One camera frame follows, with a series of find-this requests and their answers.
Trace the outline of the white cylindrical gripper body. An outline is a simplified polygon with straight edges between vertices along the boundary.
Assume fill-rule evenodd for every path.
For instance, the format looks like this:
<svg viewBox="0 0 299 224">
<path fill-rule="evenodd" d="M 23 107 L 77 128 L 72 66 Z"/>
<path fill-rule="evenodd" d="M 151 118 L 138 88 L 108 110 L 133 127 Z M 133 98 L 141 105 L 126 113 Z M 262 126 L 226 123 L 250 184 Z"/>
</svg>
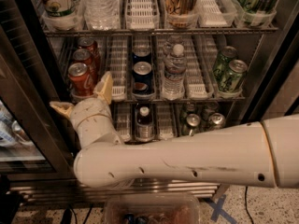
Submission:
<svg viewBox="0 0 299 224">
<path fill-rule="evenodd" d="M 77 103 L 71 111 L 70 121 L 82 148 L 96 142 L 123 144 L 114 128 L 109 105 L 102 98 L 88 98 Z"/>
</svg>

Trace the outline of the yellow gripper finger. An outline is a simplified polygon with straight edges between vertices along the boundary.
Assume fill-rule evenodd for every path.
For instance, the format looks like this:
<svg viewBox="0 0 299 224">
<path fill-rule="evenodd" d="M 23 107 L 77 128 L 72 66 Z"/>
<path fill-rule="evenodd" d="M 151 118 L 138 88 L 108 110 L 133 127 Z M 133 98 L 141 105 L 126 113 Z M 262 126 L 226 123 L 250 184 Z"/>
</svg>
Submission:
<svg viewBox="0 0 299 224">
<path fill-rule="evenodd" d="M 70 119 L 70 115 L 73 111 L 74 105 L 68 102 L 51 101 L 50 107 L 53 108 L 58 114 Z"/>
<path fill-rule="evenodd" d="M 93 89 L 93 93 L 107 102 L 108 105 L 112 101 L 113 78 L 109 71 L 105 72 L 100 81 Z"/>
</svg>

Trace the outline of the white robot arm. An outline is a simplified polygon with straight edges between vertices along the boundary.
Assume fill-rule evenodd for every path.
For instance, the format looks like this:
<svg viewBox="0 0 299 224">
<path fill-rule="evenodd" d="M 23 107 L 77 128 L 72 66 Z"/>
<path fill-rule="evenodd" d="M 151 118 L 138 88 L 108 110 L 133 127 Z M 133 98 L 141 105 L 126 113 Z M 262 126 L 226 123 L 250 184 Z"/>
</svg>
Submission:
<svg viewBox="0 0 299 224">
<path fill-rule="evenodd" d="M 73 169 L 89 187 L 161 178 L 253 187 L 299 188 L 299 115 L 266 119 L 144 145 L 126 145 L 112 123 L 112 76 L 73 105 L 50 102 L 78 134 Z"/>
</svg>

